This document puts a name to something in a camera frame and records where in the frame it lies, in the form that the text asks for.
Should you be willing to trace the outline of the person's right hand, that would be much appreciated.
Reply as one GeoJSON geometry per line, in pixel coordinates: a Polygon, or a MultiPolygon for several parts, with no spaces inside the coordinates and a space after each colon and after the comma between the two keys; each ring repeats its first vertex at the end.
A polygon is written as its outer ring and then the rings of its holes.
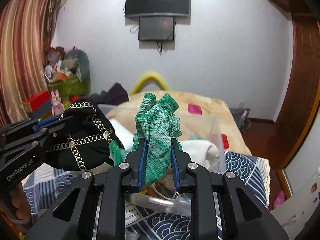
{"type": "Polygon", "coordinates": [[[27,197],[23,192],[22,183],[10,191],[11,202],[15,207],[15,215],[18,219],[28,222],[31,218],[31,208],[28,203],[27,197]]]}

